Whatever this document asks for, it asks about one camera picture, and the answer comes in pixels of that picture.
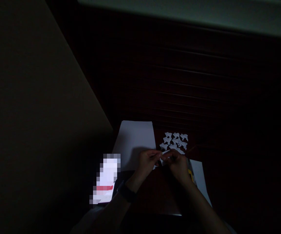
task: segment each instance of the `paper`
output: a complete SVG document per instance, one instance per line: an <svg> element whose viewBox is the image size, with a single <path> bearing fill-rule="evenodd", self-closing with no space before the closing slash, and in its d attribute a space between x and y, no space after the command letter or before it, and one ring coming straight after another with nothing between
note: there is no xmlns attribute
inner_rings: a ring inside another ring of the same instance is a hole
<svg viewBox="0 0 281 234"><path fill-rule="evenodd" d="M193 174L194 174L196 182L197 182L198 189L200 190L202 195L205 197L205 199L208 201L208 203L212 206L208 192L206 190L202 162L195 161L192 159L190 159L190 162L191 162Z"/></svg>
<svg viewBox="0 0 281 234"><path fill-rule="evenodd" d="M179 138L179 133L173 133L173 136L175 136L174 139Z"/></svg>
<svg viewBox="0 0 281 234"><path fill-rule="evenodd" d="M176 144L174 144L174 145L170 144L169 147L170 147L170 149L177 149L177 145Z"/></svg>
<svg viewBox="0 0 281 234"><path fill-rule="evenodd" d="M167 133L164 133L167 137L172 137L172 133L169 133L169 132L167 132Z"/></svg>
<svg viewBox="0 0 281 234"><path fill-rule="evenodd" d="M121 171L135 170L141 151L156 149L153 123L122 121L112 153L121 154Z"/></svg>
<svg viewBox="0 0 281 234"><path fill-rule="evenodd" d="M180 141L179 138L174 138L174 139L172 139L172 142L175 143L175 144L178 144L178 146L179 146L179 143L178 143L179 141Z"/></svg>
<svg viewBox="0 0 281 234"><path fill-rule="evenodd" d="M167 150L167 146L168 146L167 144L163 144L163 143L160 144L161 149L164 149L164 150Z"/></svg>
<svg viewBox="0 0 281 234"><path fill-rule="evenodd" d="M180 137L184 140L186 139L188 141L188 135L187 134L181 134Z"/></svg>
<svg viewBox="0 0 281 234"><path fill-rule="evenodd" d="M187 143L183 141L178 141L179 146L184 147L185 150L187 150Z"/></svg>
<svg viewBox="0 0 281 234"><path fill-rule="evenodd" d="M182 151L180 148L176 148L176 150L177 150L180 154L185 155L185 152Z"/></svg>
<svg viewBox="0 0 281 234"><path fill-rule="evenodd" d="M171 140L172 140L172 138L170 138L170 137L165 137L165 138L163 138L163 140L164 140L164 143L167 142L167 144L169 145L170 142L171 142Z"/></svg>

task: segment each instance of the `wristwatch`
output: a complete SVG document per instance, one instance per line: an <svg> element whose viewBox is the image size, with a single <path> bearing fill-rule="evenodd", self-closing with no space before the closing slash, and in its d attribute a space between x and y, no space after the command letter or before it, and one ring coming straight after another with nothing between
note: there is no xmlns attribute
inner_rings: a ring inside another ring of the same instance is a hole
<svg viewBox="0 0 281 234"><path fill-rule="evenodd" d="M122 197L125 198L125 200L127 202L134 202L136 199L136 193L134 193L133 191L131 191L126 185L125 185L125 181L122 181L122 183L120 184L120 186L117 189L117 192L119 192Z"/></svg>

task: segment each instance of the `pixelated image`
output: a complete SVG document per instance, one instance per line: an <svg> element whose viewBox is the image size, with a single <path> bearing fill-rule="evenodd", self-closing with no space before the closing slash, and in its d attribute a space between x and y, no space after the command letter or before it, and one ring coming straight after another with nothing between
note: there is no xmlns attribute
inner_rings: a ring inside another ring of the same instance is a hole
<svg viewBox="0 0 281 234"><path fill-rule="evenodd" d="M110 202L117 173L120 172L120 154L104 154L99 171L96 172L96 186L90 196L90 204Z"/></svg>

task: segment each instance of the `wrist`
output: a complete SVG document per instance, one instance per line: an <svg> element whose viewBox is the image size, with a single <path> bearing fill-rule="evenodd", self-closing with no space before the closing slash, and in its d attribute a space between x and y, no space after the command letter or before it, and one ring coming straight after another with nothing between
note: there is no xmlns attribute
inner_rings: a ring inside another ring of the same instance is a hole
<svg viewBox="0 0 281 234"><path fill-rule="evenodd" d="M185 188L185 189L189 189L191 188L191 186L194 186L193 181L190 179L190 177L187 177L185 179L182 179L179 181L179 183Z"/></svg>
<svg viewBox="0 0 281 234"><path fill-rule="evenodd" d="M138 191L140 188L141 184L145 180L146 177L144 177L141 173L138 171L135 171L134 174L131 176L130 179L127 180L125 185L134 193Z"/></svg>

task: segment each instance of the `person's left hand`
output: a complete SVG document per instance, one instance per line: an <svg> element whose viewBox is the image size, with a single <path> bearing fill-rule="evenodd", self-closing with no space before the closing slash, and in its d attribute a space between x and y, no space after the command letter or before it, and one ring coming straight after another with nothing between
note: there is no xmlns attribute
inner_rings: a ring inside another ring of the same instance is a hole
<svg viewBox="0 0 281 234"><path fill-rule="evenodd" d="M159 150L142 151L139 155L139 165L136 173L145 180L161 156L162 152Z"/></svg>

